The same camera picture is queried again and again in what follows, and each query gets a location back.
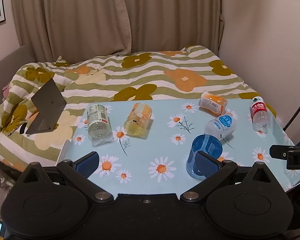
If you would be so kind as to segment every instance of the white wall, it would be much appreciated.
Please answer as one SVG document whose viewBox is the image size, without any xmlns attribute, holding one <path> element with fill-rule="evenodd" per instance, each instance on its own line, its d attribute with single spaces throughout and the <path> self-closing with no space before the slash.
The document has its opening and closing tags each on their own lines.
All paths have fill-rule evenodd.
<svg viewBox="0 0 300 240">
<path fill-rule="evenodd" d="M 300 0 L 222 0 L 219 57 L 262 94 L 284 126 L 300 105 Z M 300 114 L 287 129 L 300 140 Z"/>
<path fill-rule="evenodd" d="M 19 48 L 16 28 L 13 21 L 11 0 L 3 0 L 6 21 L 0 23 L 0 60 Z"/>
</svg>

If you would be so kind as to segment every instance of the bed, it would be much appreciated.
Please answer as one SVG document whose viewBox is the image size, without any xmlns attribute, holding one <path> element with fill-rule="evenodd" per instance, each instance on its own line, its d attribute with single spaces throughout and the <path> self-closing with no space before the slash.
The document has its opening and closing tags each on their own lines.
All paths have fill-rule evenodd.
<svg viewBox="0 0 300 240">
<path fill-rule="evenodd" d="M 20 134 L 21 125 L 26 122 L 29 127 L 37 114 L 31 97 L 50 78 L 67 102 L 58 124 L 52 132 Z M 88 103 L 109 102 L 110 109 L 112 101 L 196 99 L 204 90 L 225 98 L 259 95 L 199 45 L 180 51 L 99 56 L 74 65 L 62 57 L 54 63 L 23 65 L 0 105 L 0 162 L 19 171 L 30 162 L 54 166 L 65 140 L 87 121 L 82 115 Z"/>
</svg>

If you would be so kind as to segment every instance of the laptop lid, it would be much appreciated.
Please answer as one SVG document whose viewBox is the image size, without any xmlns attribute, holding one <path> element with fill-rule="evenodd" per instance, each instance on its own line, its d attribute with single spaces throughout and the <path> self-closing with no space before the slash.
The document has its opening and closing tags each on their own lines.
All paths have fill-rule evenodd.
<svg viewBox="0 0 300 240">
<path fill-rule="evenodd" d="M 66 106 L 66 101 L 51 78 L 31 98 L 43 119 L 54 128 Z"/>
</svg>

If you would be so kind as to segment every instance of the beige curtain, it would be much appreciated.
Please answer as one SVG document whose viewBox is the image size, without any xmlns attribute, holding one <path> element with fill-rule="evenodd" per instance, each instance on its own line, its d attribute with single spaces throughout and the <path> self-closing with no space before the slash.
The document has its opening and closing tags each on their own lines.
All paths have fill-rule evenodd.
<svg viewBox="0 0 300 240">
<path fill-rule="evenodd" d="M 205 46 L 218 54 L 220 0 L 125 0 L 132 52 Z"/>
<path fill-rule="evenodd" d="M 124 0 L 12 0 L 12 9 L 20 44 L 39 62 L 131 51 Z"/>
</svg>

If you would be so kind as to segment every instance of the laptop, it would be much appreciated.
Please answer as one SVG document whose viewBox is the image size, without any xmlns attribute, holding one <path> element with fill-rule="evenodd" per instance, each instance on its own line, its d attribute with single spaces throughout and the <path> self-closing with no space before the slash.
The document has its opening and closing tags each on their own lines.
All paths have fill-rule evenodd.
<svg viewBox="0 0 300 240">
<path fill-rule="evenodd" d="M 66 101 L 56 83 L 51 78 L 31 98 L 38 109 L 38 115 L 31 123 L 26 134 L 53 131 L 66 106 Z"/>
</svg>

